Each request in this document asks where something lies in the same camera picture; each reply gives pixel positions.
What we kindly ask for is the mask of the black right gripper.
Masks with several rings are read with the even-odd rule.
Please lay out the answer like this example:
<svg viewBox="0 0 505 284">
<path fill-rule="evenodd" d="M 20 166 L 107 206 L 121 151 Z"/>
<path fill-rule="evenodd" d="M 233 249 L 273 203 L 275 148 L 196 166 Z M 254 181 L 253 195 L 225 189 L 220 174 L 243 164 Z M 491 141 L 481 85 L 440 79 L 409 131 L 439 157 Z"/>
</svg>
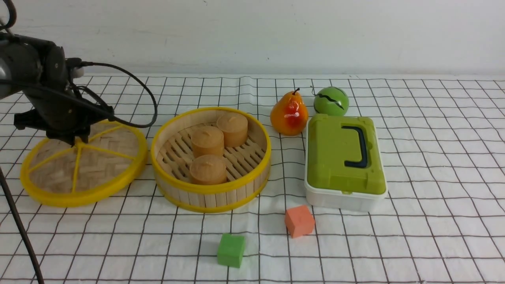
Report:
<svg viewBox="0 0 505 284">
<path fill-rule="evenodd" d="M 15 83 L 32 104 L 33 109 L 14 115 L 14 126 L 44 131 L 50 140 L 59 140 L 73 147 L 78 138 L 90 140 L 91 126 L 103 120 L 112 121 L 114 110 L 89 88 L 67 86 L 61 90 L 32 83 Z"/>
</svg>

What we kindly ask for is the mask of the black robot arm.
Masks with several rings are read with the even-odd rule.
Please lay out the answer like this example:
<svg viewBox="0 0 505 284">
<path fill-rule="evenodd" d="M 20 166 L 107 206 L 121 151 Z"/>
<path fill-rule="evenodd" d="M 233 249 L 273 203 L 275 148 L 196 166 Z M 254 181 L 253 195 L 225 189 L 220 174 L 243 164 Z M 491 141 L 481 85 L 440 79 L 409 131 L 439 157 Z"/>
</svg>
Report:
<svg viewBox="0 0 505 284">
<path fill-rule="evenodd" d="M 33 109 L 14 115 L 18 130 L 44 131 L 47 138 L 75 145 L 88 143 L 91 126 L 106 120 L 113 109 L 74 79 L 82 60 L 65 57 L 49 40 L 1 33 L 1 98 L 22 92 Z"/>
</svg>

